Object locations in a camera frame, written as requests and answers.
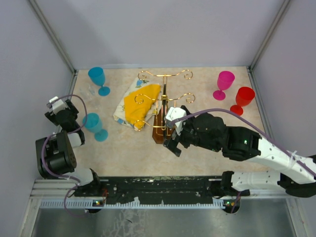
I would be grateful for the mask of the blue wine glass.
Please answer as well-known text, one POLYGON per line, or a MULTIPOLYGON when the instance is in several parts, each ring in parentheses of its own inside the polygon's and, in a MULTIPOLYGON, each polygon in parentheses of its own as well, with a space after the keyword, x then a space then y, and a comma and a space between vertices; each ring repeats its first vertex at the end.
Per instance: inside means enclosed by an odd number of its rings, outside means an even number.
POLYGON ((96 141, 103 142, 108 138, 108 132, 103 128, 102 121, 98 114, 89 113, 83 118, 82 122, 85 124, 84 127, 94 134, 96 141))
POLYGON ((91 68, 88 71, 88 76, 90 77, 91 81, 99 86, 99 90, 98 90, 98 94, 100 96, 107 96, 110 94, 111 90, 109 87, 104 86, 105 81, 106 81, 106 77, 105 77, 105 73, 104 70, 100 67, 94 67, 91 68))

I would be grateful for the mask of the clear wine glass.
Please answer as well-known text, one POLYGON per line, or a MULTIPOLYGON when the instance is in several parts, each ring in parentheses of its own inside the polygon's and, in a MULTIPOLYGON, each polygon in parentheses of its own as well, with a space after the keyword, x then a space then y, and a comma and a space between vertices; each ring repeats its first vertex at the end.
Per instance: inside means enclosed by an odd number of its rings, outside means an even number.
POLYGON ((91 101, 95 97, 95 90, 89 83, 82 84, 79 92, 84 101, 91 101))

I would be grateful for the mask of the blue front wine glass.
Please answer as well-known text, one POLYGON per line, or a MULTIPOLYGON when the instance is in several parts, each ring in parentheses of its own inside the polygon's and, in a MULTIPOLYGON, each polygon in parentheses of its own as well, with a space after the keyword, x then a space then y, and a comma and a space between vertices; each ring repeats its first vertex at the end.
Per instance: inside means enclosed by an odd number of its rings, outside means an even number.
POLYGON ((100 67, 94 67, 91 68, 88 71, 88 76, 90 77, 91 81, 99 86, 99 90, 98 90, 98 94, 100 96, 107 96, 110 94, 111 90, 109 87, 104 86, 105 81, 106 81, 106 77, 105 77, 105 73, 104 70, 100 67))

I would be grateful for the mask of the magenta wine glass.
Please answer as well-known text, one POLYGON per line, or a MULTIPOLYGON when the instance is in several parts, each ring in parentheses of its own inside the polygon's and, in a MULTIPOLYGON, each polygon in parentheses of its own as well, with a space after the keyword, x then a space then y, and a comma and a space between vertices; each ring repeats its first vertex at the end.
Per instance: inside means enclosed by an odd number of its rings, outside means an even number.
POLYGON ((235 80, 235 75, 230 71, 220 72, 217 79, 218 90, 213 92, 216 100, 222 101, 226 98, 225 90, 229 89, 235 80))

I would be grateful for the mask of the red wine glass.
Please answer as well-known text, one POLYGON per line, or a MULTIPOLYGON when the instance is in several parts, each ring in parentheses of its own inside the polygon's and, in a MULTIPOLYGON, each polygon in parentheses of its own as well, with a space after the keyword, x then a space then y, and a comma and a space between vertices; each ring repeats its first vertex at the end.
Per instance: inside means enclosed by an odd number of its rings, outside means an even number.
POLYGON ((249 105, 255 98, 255 92, 250 87, 241 87, 236 95, 236 104, 230 107, 230 111, 241 116, 243 107, 249 105))

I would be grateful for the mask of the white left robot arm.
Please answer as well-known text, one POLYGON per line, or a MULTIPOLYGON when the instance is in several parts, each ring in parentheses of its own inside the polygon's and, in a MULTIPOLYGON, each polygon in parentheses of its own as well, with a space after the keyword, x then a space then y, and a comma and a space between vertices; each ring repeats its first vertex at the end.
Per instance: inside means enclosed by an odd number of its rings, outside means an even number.
POLYGON ((73 180, 79 191, 92 196, 103 190, 100 178, 92 169, 78 168, 74 148, 85 144, 85 136, 77 123, 79 111, 67 99, 57 96, 49 100, 49 111, 45 117, 61 131, 36 141, 37 166, 39 174, 45 179, 73 180))

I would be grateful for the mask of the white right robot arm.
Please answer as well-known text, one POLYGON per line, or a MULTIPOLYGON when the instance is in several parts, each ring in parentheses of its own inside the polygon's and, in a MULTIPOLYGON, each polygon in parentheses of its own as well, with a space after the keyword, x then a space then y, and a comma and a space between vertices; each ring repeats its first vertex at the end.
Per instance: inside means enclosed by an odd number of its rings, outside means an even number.
POLYGON ((284 190, 298 198, 315 196, 315 157, 303 157, 281 148, 245 119, 243 122, 249 127, 227 126, 211 112, 208 109, 191 114, 185 106, 170 107, 162 117, 174 132, 163 145, 177 157, 181 154, 178 144, 184 148, 193 145, 221 152, 233 161, 255 162, 271 168, 265 172, 223 172, 220 188, 228 196, 250 189, 284 190))

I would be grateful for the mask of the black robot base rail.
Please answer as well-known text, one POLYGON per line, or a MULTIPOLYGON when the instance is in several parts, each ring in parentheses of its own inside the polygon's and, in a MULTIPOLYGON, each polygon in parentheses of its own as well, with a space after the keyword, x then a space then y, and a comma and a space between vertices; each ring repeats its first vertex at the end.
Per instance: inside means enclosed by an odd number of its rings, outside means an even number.
POLYGON ((141 176, 99 177, 93 173, 92 182, 79 186, 74 196, 100 198, 94 205, 131 204, 135 199, 141 205, 212 204, 214 199, 247 197, 248 189, 237 191, 229 181, 232 172, 224 176, 141 176))

